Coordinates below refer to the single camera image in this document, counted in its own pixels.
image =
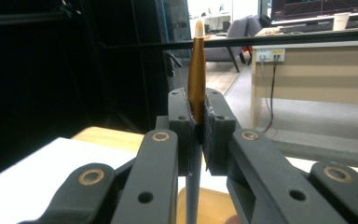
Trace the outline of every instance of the screw hole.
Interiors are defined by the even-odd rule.
[[[243,132],[241,134],[242,138],[246,139],[246,140],[249,140],[249,141],[254,141],[254,140],[257,140],[258,139],[258,134],[257,133],[254,133],[254,132]]]
[[[293,199],[297,200],[297,201],[305,201],[306,200],[306,196],[303,192],[296,190],[296,189],[292,189],[290,190],[290,196],[292,196]]]
[[[92,172],[92,173],[86,174],[84,176],[84,180],[87,182],[92,182],[92,181],[95,181],[99,176],[100,176],[99,174]]]
[[[353,181],[353,178],[351,177],[351,175],[347,171],[345,171],[339,167],[326,166],[326,167],[324,167],[324,173],[328,177],[330,177],[338,182],[341,182],[341,183],[350,183]]]
[[[143,192],[138,196],[138,201],[140,203],[150,203],[153,201],[153,194],[150,192]]]
[[[154,133],[152,139],[156,142],[164,142],[170,139],[170,135],[167,133]]]

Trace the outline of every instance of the white cup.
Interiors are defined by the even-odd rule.
[[[348,19],[350,18],[350,12],[336,13],[334,14],[334,31],[345,30],[347,27]]]

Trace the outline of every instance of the white paper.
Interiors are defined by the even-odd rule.
[[[114,169],[135,153],[58,138],[0,174],[0,224],[38,219],[75,169],[93,162]]]

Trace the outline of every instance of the cable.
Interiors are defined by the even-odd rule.
[[[273,71],[272,71],[272,83],[271,83],[271,94],[269,97],[269,104],[267,101],[267,96],[266,96],[266,105],[267,105],[267,109],[269,111],[269,124],[267,126],[267,128],[265,130],[262,131],[262,133],[266,133],[269,128],[272,125],[272,121],[274,120],[274,112],[273,112],[273,96],[274,96],[274,86],[275,86],[275,73],[276,73],[276,69],[277,69],[277,65],[278,65],[278,61],[281,55],[274,55],[274,62],[273,62]],[[264,79],[264,67],[263,67],[263,63],[261,63],[261,73]],[[267,89],[267,85],[266,82],[264,81],[264,87],[265,90]]]
[[[271,109],[269,108],[269,102],[268,102],[268,97],[267,97],[267,81],[266,81],[266,77],[264,75],[264,61],[266,60],[266,56],[265,55],[261,55],[260,56],[260,65],[261,65],[261,77],[263,78],[263,83],[264,83],[264,99],[266,100],[266,106],[268,109],[268,112],[271,114]]]

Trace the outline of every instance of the round hole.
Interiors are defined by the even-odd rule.
[[[152,139],[156,142],[164,142],[170,139],[170,135],[167,133],[154,133]]]
[[[83,172],[78,178],[81,185],[89,186],[100,182],[103,179],[104,173],[101,169],[90,169]]]
[[[84,180],[91,182],[91,181],[96,180],[98,178],[98,176],[99,176],[99,174],[92,172],[92,173],[86,174],[84,176]]]
[[[138,196],[138,201],[140,203],[150,203],[153,201],[153,194],[150,192],[143,192]]]
[[[336,178],[345,179],[345,174],[339,170],[330,170],[330,175],[333,175]]]
[[[306,197],[305,194],[299,190],[296,189],[292,189],[290,190],[290,196],[292,196],[293,199],[297,200],[297,201],[305,201]]]
[[[243,132],[241,134],[241,136],[242,136],[242,138],[244,138],[246,140],[249,140],[249,141],[254,141],[254,140],[258,139],[258,134],[257,133],[249,132],[249,131]]]
[[[341,183],[350,183],[353,180],[351,175],[347,171],[334,166],[324,167],[324,173],[328,177]]]

